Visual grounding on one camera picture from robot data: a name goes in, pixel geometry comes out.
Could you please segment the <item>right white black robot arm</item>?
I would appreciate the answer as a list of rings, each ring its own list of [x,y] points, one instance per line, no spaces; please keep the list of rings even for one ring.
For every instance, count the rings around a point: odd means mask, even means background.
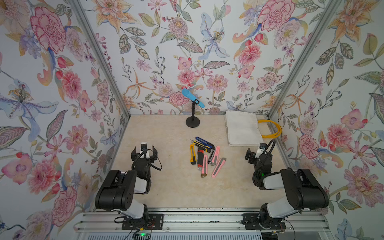
[[[263,204],[257,221],[264,228],[273,222],[282,222],[284,218],[302,210],[316,210],[329,205],[329,197],[309,169],[293,170],[287,168],[272,172],[275,140],[262,143],[256,152],[247,150],[245,160],[253,165],[253,184],[260,190],[284,190],[285,196],[273,203]]]

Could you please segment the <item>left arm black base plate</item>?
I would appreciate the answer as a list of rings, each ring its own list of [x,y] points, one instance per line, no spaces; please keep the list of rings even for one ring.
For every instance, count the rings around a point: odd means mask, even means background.
[[[122,230],[162,230],[164,224],[164,214],[144,214],[141,219],[125,217],[122,223]]]

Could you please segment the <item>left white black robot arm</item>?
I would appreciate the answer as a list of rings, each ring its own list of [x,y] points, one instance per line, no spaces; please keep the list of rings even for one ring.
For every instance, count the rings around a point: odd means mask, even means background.
[[[141,151],[131,152],[131,170],[108,172],[95,198],[97,209],[117,212],[130,220],[149,220],[148,207],[134,199],[135,194],[148,194],[151,186],[151,170],[161,171],[154,163],[159,160],[155,147],[141,144]]]

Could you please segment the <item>white canvas pouch yellow handles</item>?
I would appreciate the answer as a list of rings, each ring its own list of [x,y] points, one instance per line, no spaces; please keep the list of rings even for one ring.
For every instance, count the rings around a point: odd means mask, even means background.
[[[239,111],[226,111],[225,123],[230,147],[259,147],[264,139],[276,139],[282,134],[281,126],[271,120],[258,120],[256,114]],[[259,124],[270,123],[276,126],[277,132],[262,135]]]

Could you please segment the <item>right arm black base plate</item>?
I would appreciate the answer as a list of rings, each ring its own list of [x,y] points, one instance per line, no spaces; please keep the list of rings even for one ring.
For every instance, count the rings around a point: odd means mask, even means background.
[[[245,226],[246,230],[283,231],[286,229],[283,219],[274,219],[269,216],[260,217],[259,213],[242,214],[242,217],[241,223]]]

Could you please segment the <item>blue utility knife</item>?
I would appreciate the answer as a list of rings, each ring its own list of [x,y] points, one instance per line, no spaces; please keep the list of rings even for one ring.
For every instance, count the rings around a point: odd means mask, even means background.
[[[213,149],[215,150],[215,145],[213,145],[212,143],[200,138],[200,137],[196,137],[196,141],[204,146],[206,146],[207,148],[210,148],[210,149]]]

